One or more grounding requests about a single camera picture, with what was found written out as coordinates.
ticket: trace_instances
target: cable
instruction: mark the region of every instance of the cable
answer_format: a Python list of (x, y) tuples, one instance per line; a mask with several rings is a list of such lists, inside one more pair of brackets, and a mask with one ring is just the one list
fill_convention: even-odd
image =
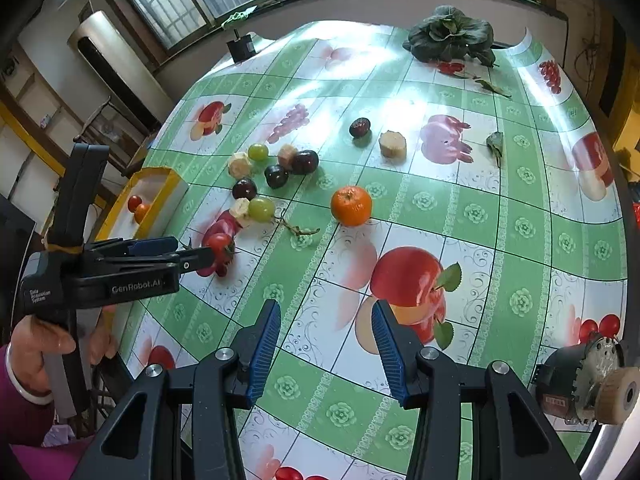
[[(595, 77), (595, 61), (596, 61), (596, 55), (598, 53), (598, 48), (600, 47), (600, 44), (596, 42), (596, 23), (597, 23), (596, 0), (591, 0), (591, 1), (592, 1), (591, 12), (593, 15), (593, 32), (591, 34), (591, 39), (589, 40), (587, 45), (584, 47), (584, 49), (580, 51), (580, 54), (578, 54), (574, 59), (575, 74), (578, 76), (578, 78), (580, 78), (582, 81), (587, 83), (586, 95), (589, 94), (589, 91), (591, 90), (591, 85), (593, 83), (593, 79)], [(586, 78), (583, 78), (580, 75), (580, 71), (578, 70), (578, 60), (582, 56), (584, 56), (584, 59), (587, 62), (587, 66), (589, 67), (589, 73)]]

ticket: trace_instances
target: green grape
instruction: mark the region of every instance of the green grape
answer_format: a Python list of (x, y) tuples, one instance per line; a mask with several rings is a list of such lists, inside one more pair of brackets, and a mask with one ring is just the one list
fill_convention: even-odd
[(249, 216), (257, 222), (270, 222), (276, 212), (273, 200), (257, 196), (249, 202)]
[(269, 156), (269, 149), (264, 144), (252, 144), (249, 146), (247, 155), (249, 155), (250, 159), (260, 162), (267, 159)]

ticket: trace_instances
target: grape stem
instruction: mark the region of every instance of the grape stem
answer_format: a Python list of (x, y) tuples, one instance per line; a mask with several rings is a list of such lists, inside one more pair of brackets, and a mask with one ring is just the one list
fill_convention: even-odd
[(297, 225), (291, 225), (283, 216), (273, 215), (273, 217), (296, 236), (311, 236), (320, 232), (320, 229), (301, 229)]

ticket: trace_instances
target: pink cloth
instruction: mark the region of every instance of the pink cloth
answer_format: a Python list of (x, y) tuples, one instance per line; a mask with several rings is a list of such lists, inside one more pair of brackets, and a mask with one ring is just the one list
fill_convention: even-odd
[(15, 389), (4, 365), (6, 346), (0, 348), (0, 440), (31, 480), (68, 480), (91, 439), (66, 446), (40, 447), (53, 424), (53, 403), (31, 404)]

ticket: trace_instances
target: bracelet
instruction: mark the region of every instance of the bracelet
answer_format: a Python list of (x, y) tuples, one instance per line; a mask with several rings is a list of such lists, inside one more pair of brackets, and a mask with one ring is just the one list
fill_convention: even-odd
[(18, 393), (24, 397), (24, 399), (28, 400), (31, 404), (37, 404), (38, 406), (45, 406), (49, 404), (53, 400), (53, 394), (48, 393), (43, 397), (35, 396), (32, 393), (28, 392), (24, 389), (24, 387), (20, 384), (18, 379), (15, 377), (14, 370), (11, 368), (11, 361), (9, 359), (9, 355), (11, 355), (11, 343), (6, 348), (6, 355), (4, 357), (4, 365), (6, 366), (6, 372), (9, 375), (9, 380), (15, 386), (15, 389), (18, 390)]

